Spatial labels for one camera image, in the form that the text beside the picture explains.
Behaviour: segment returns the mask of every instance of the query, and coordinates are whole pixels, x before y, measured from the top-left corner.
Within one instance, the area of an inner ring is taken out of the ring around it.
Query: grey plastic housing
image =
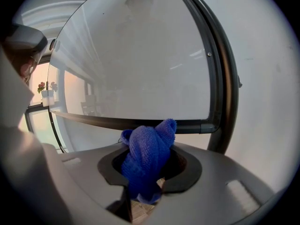
[[[2,127],[0,137],[1,167],[7,179],[46,223],[127,223],[107,210],[122,199],[124,187],[109,185],[97,168],[100,159],[124,147],[122,143],[59,155],[52,145],[41,145],[33,134],[17,128]],[[227,188],[232,180],[239,180],[262,209],[273,198],[268,186],[230,158],[181,143],[175,145],[199,160],[201,176],[185,192],[163,194],[145,224],[241,223],[245,213]],[[255,214],[260,218],[265,213],[265,209],[259,211],[251,214],[250,221],[255,221]]]

